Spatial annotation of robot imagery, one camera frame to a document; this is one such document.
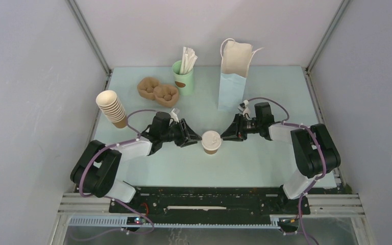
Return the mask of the brown paper coffee cup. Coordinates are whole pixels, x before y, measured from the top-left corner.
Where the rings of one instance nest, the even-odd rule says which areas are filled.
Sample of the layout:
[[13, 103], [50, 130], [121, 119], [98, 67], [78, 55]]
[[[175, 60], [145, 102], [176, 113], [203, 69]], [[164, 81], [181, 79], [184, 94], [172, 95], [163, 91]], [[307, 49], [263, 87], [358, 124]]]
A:
[[209, 155], [213, 155], [215, 154], [218, 149], [220, 148], [221, 144], [215, 144], [215, 145], [205, 145], [202, 144], [204, 152], [209, 154]]

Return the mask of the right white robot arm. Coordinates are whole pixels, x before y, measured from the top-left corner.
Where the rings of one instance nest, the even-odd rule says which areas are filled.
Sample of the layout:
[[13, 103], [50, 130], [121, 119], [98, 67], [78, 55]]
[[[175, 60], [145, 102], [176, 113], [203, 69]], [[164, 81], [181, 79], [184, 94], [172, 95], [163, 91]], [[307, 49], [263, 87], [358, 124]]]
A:
[[297, 170], [282, 185], [281, 196], [276, 200], [279, 211], [290, 213], [297, 206], [296, 199], [304, 196], [318, 180], [340, 166], [340, 154], [324, 124], [308, 127], [285, 120], [275, 121], [268, 102], [255, 104], [255, 116], [250, 117], [248, 104], [248, 101], [243, 101], [239, 105], [239, 113], [235, 114], [221, 138], [225, 141], [245, 141], [248, 134], [258, 134], [269, 141], [291, 144]]

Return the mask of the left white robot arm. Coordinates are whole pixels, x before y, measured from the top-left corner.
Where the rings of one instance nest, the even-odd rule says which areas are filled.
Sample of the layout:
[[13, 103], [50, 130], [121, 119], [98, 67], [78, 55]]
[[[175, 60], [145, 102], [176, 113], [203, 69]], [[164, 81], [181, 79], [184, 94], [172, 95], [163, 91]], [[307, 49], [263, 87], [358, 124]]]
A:
[[171, 111], [157, 112], [144, 131], [135, 139], [106, 145], [91, 141], [75, 164], [70, 180], [77, 184], [81, 196], [109, 197], [120, 200], [128, 212], [136, 212], [141, 199], [134, 186], [116, 178], [121, 162], [150, 156], [162, 148], [165, 142], [174, 142], [178, 147], [193, 145], [202, 137], [192, 130], [185, 119], [178, 119]]

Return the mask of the white plastic cup lid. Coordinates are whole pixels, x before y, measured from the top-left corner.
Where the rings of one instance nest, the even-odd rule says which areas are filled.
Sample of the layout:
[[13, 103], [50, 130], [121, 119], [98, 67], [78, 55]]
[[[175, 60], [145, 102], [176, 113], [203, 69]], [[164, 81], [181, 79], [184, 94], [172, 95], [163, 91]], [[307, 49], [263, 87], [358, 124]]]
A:
[[222, 144], [222, 139], [216, 131], [206, 131], [202, 135], [201, 143], [205, 145]]

